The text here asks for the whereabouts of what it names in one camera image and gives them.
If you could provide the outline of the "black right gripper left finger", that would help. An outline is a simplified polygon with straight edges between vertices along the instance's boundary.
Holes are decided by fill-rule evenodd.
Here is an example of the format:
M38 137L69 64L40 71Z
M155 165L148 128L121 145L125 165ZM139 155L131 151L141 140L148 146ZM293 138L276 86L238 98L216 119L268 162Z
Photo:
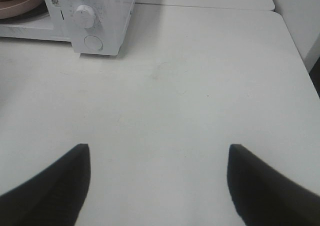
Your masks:
M90 185L90 148L78 144L0 196L1 225L75 225Z

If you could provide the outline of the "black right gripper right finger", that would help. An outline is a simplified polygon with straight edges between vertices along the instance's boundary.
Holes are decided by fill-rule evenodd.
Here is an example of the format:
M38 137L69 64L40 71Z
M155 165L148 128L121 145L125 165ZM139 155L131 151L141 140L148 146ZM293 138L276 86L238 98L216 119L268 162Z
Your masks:
M227 185L245 225L319 225L320 197L240 144L228 151Z

